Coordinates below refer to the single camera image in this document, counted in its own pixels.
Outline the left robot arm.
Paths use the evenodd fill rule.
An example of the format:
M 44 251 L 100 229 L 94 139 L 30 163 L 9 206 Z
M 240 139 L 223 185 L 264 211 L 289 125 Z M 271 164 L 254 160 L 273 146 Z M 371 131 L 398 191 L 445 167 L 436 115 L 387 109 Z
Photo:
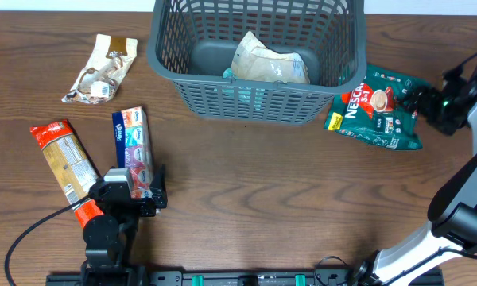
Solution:
M 148 285 L 144 266 L 129 263 L 139 219 L 153 217 L 167 207 L 165 166 L 155 173 L 148 195 L 135 199 L 131 195 L 133 180 L 126 168 L 112 168 L 89 189 L 90 198 L 103 212 L 83 228 L 87 267 L 83 285 Z

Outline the Kleenex tissue multipack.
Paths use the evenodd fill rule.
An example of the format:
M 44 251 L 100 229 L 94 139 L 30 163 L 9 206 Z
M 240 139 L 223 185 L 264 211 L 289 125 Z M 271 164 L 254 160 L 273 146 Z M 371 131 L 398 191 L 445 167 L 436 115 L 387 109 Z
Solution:
M 126 168 L 133 180 L 133 199 L 152 198 L 153 156 L 148 120 L 141 106 L 112 114 L 117 164 Z

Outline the green Nescafe 3-in-1 bag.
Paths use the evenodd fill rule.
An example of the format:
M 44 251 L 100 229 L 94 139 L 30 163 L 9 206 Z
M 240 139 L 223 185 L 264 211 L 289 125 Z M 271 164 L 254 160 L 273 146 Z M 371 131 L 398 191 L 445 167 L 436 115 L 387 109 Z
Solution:
M 414 132 L 417 112 L 405 105 L 430 87 L 423 79 L 368 64 L 362 83 L 334 97 L 324 128 L 387 149 L 421 149 Z

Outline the beige resealable pouch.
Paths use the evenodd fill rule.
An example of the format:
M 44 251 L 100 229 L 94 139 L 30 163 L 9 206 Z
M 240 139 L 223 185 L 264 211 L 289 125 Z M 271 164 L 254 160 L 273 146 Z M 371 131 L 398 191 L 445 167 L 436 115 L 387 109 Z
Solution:
M 267 48 L 251 31 L 238 44 L 230 70 L 236 79 L 310 83 L 308 68 L 298 53 L 275 52 Z

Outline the small teal snack packet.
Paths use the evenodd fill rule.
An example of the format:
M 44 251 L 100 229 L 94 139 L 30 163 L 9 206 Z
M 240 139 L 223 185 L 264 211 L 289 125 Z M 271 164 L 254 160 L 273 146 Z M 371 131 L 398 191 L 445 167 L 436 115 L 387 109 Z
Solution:
M 231 68 L 226 69 L 223 72 L 224 79 L 237 79 L 235 73 L 232 71 Z M 223 93 L 228 96 L 232 97 L 235 93 L 235 89 L 232 86 L 224 86 Z M 264 106 L 264 99 L 266 97 L 266 91 L 264 89 L 257 89 L 252 93 L 252 89 L 249 87 L 238 87 L 237 90 L 238 100 L 243 103 L 253 103 L 255 110 L 260 110 Z

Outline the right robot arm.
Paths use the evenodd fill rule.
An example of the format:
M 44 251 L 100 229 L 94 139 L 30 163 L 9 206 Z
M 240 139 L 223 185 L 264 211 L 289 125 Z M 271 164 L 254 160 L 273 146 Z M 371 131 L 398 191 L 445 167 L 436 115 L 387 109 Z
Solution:
M 473 157 L 435 194 L 428 221 L 404 241 L 375 252 L 347 277 L 348 285 L 408 285 L 456 257 L 477 260 L 477 66 L 469 79 L 459 64 L 443 74 L 442 90 L 403 99 L 441 133 L 470 126 Z

